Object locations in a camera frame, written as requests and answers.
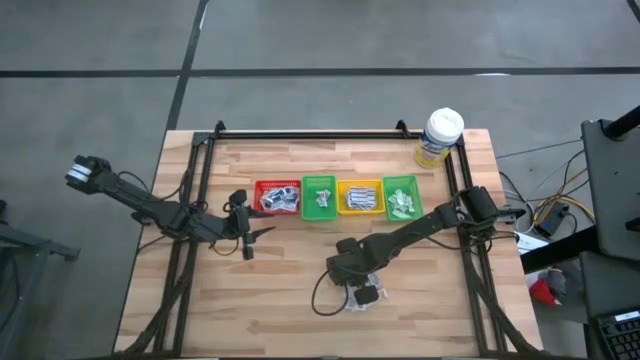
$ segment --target yellow cable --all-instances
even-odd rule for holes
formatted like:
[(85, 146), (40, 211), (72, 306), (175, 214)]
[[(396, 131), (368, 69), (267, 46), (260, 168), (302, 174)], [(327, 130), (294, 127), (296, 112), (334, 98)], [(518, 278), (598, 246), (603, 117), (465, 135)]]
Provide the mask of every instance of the yellow cable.
[(574, 181), (575, 179), (577, 179), (580, 175), (584, 174), (587, 171), (587, 168), (582, 169), (579, 173), (573, 175), (571, 177), (571, 179), (567, 180), (567, 182), (565, 184), (563, 184), (562, 186), (560, 186), (560, 188), (558, 189), (558, 193), (561, 192), (562, 190), (564, 190), (567, 185), (569, 185), (569, 183), (571, 183), (572, 181)]
[[(568, 202), (568, 203), (570, 203), (572, 205), (575, 205), (575, 206), (579, 207), (580, 209), (584, 210), (584, 212), (586, 214), (588, 214), (589, 218), (591, 220), (593, 220), (594, 222), (596, 220), (595, 215), (593, 215), (593, 212), (591, 210), (589, 210), (588, 207), (586, 207), (584, 204), (582, 204), (581, 202), (579, 202), (577, 200), (574, 200), (574, 199), (572, 199), (572, 198), (570, 198), (568, 196), (564, 196), (564, 195), (552, 196), (551, 199), (553, 199), (553, 200), (543, 200), (543, 201), (541, 201), (540, 204), (538, 204), (538, 208), (540, 208), (540, 206), (544, 205), (544, 203), (547, 202), (547, 201), (555, 202), (557, 200), (562, 200), (562, 201)], [(553, 205), (553, 203), (549, 204), (549, 207), (547, 207), (546, 211), (551, 211), (551, 206), (552, 205)], [(535, 223), (537, 223), (539, 217), (540, 217), (539, 214), (537, 214), (537, 213), (534, 214), (533, 215), (533, 221)]]
[[(570, 204), (573, 204), (579, 208), (581, 208), (582, 210), (584, 210), (587, 214), (589, 214), (589, 217), (591, 218), (591, 220), (593, 220), (595, 222), (595, 216), (593, 215), (593, 212), (591, 212), (591, 210), (589, 210), (589, 208), (587, 208), (586, 206), (584, 206), (581, 202), (574, 200), (570, 197), (564, 196), (564, 195), (560, 195), (560, 193), (567, 187), (567, 185), (569, 185), (571, 182), (573, 182), (575, 179), (579, 178), (580, 175), (584, 174), (587, 171), (587, 168), (584, 168), (582, 170), (580, 170), (577, 174), (573, 175), (569, 180), (567, 180), (566, 183), (562, 184), (562, 186), (560, 186), (560, 188), (558, 188), (558, 191), (556, 192), (556, 195), (550, 196), (548, 199), (542, 200), (538, 203), (538, 206), (536, 207), (536, 209), (539, 209), (544, 203), (551, 201), (551, 199), (553, 199), (553, 203), (555, 203), (557, 200), (564, 200)], [(553, 206), (553, 203), (549, 204), (549, 206), (547, 207), (547, 209), (545, 210), (545, 216), (546, 213), (551, 211), (551, 207)], [(539, 218), (539, 214), (534, 214), (533, 215), (533, 222), (537, 223)]]

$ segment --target green bin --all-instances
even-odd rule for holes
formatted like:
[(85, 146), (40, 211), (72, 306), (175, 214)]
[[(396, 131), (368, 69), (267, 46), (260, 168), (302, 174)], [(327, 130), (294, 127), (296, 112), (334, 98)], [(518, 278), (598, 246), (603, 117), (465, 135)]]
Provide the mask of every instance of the green bin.
[[(320, 207), (316, 202), (316, 191), (329, 190), (331, 195), (327, 207)], [(333, 175), (314, 175), (302, 177), (302, 219), (305, 221), (327, 221), (338, 217), (336, 206), (336, 177)]]
[[(387, 202), (387, 216), (389, 220), (411, 221), (422, 217), (424, 214), (422, 210), (422, 199), (420, 198), (420, 190), (418, 189), (418, 179), (416, 179), (415, 175), (386, 176), (382, 178), (382, 185), (384, 186), (384, 199)], [(415, 212), (407, 213), (407, 215), (410, 216), (407, 219), (393, 215), (393, 205), (389, 201), (389, 197), (398, 189), (411, 197), (413, 208), (416, 210)]]

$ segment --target black bracket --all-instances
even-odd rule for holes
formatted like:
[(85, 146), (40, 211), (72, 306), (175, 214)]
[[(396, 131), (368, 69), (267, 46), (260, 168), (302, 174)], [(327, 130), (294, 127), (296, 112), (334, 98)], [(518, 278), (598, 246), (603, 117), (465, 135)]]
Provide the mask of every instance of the black bracket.
[(401, 130), (402, 136), (405, 139), (408, 139), (411, 137), (411, 132), (407, 128), (407, 124), (404, 122), (404, 120), (398, 120), (398, 123), (396, 124), (396, 130)]

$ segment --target plastic bin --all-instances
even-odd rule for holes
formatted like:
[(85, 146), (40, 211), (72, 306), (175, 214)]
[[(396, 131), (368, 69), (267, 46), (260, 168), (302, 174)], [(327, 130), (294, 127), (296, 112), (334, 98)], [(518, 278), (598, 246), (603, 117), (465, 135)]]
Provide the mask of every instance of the plastic bin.
[(265, 192), (274, 189), (274, 188), (279, 188), (279, 187), (285, 187), (285, 186), (294, 186), (296, 188), (298, 188), (298, 195), (300, 195), (301, 191), (300, 191), (300, 180), (259, 180), (256, 181), (256, 187), (255, 187), (255, 191), (254, 191), (254, 195), (253, 195), (253, 208), (260, 211), (260, 212), (264, 212), (267, 214), (274, 214), (274, 215), (295, 215), (295, 214), (299, 214), (300, 213), (300, 203), (301, 201), (298, 201), (298, 206), (296, 208), (296, 211), (285, 211), (285, 210), (268, 210), (268, 209), (264, 209), (262, 207), (262, 204), (260, 203), (260, 198), (262, 197), (262, 194), (264, 194)]
[[(331, 195), (327, 207), (316, 202), (316, 191), (329, 190)], [(336, 211), (336, 177), (333, 175), (314, 175), (302, 177), (302, 219), (305, 221), (328, 221), (338, 217)]]
[[(416, 179), (414, 175), (386, 176), (382, 178), (382, 183), (384, 184), (384, 198), (387, 203), (387, 216), (389, 216), (389, 220), (411, 221), (422, 217), (424, 214), (422, 210), (422, 200), (420, 198), (420, 190), (418, 189), (418, 179)], [(389, 202), (389, 197), (398, 189), (409, 195), (413, 201), (413, 208), (416, 211), (413, 213), (407, 213), (410, 218), (402, 219), (393, 215), (393, 205)]]
[[(352, 186), (361, 186), (376, 189), (376, 207), (366, 210), (351, 209), (347, 206), (347, 200), (344, 195)], [(384, 190), (382, 189), (382, 180), (338, 180), (338, 213), (342, 215), (357, 214), (382, 214), (385, 209)]]

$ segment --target white lid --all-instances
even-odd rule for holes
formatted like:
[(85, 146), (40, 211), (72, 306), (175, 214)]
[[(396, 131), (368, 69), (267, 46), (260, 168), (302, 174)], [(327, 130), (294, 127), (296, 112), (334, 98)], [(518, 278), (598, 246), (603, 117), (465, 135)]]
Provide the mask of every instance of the white lid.
[(438, 109), (427, 121), (427, 133), (433, 140), (442, 143), (454, 143), (464, 129), (464, 120), (456, 111), (449, 108)]

